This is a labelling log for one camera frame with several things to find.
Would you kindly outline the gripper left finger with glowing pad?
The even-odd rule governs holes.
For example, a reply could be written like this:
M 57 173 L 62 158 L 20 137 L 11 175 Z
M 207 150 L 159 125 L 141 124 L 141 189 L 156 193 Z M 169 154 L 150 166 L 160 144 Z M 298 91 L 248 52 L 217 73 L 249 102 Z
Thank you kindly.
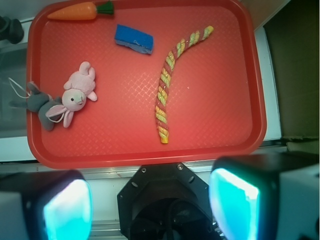
M 92 221 L 91 188 L 78 170 L 0 176 L 2 240 L 87 240 Z

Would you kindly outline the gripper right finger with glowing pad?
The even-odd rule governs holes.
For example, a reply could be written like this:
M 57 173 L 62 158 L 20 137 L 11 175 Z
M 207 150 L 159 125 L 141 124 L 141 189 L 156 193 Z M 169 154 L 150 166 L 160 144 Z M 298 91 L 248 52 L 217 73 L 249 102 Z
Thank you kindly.
M 317 240 L 320 157 L 301 151 L 218 158 L 212 214 L 228 240 Z

